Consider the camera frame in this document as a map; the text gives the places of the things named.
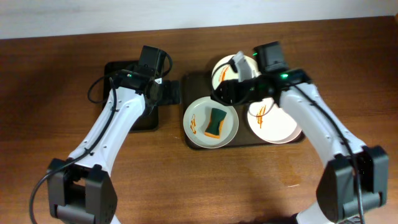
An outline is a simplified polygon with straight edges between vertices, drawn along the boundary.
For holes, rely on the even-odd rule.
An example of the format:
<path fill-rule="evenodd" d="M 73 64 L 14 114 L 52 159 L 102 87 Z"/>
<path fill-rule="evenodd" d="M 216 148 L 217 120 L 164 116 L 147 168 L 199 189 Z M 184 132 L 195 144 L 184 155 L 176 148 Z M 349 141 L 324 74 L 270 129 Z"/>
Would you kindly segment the white plate back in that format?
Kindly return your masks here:
<path fill-rule="evenodd" d="M 233 55 L 228 55 L 222 58 L 220 61 L 217 62 L 217 64 L 214 66 L 213 71 L 212 71 L 212 87 L 215 90 L 218 85 L 225 81 L 225 80 L 234 80 L 238 79 L 239 75 L 237 73 L 233 72 L 233 69 L 231 68 L 230 65 L 225 65 L 231 58 L 233 58 Z M 257 62 L 248 56 L 244 56 L 246 59 L 247 63 L 249 64 L 251 70 L 252 70 L 252 77 L 257 77 L 259 70 L 257 67 Z"/>

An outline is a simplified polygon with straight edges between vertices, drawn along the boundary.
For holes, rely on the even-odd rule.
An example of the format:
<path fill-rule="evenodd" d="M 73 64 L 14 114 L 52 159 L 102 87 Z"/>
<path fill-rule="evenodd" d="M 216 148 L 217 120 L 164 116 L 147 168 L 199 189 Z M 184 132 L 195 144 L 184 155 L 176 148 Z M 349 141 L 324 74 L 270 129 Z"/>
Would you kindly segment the green orange sponge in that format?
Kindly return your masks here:
<path fill-rule="evenodd" d="M 210 114 L 210 121 L 205 129 L 205 136 L 215 139 L 220 139 L 225 117 L 226 117 L 225 111 L 218 108 L 212 108 Z"/>

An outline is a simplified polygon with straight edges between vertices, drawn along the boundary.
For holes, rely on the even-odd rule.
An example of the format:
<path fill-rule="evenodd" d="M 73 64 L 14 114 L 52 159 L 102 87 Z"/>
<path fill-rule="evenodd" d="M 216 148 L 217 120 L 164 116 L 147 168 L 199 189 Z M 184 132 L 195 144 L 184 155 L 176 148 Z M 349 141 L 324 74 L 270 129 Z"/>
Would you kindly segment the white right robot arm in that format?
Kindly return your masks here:
<path fill-rule="evenodd" d="M 278 42 L 253 49 L 258 74 L 244 54 L 228 61 L 237 79 L 222 81 L 211 99 L 225 106 L 272 98 L 302 129 L 324 165 L 316 201 L 282 223 L 364 223 L 364 213 L 387 202 L 389 157 L 368 147 L 343 125 L 322 100 L 307 73 L 291 69 Z"/>

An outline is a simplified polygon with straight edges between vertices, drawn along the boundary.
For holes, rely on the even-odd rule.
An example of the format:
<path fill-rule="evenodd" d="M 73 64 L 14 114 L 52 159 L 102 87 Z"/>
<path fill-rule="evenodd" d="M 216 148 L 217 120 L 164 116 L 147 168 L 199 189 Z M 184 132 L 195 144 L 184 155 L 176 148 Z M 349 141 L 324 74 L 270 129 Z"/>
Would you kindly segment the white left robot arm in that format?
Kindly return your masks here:
<path fill-rule="evenodd" d="M 137 120 L 160 105 L 180 102 L 179 83 L 164 80 L 170 55 L 143 46 L 137 62 L 104 75 L 109 95 L 103 110 L 67 159 L 53 159 L 47 182 L 50 215 L 63 223 L 119 223 L 118 196 L 111 181 L 116 156 Z"/>

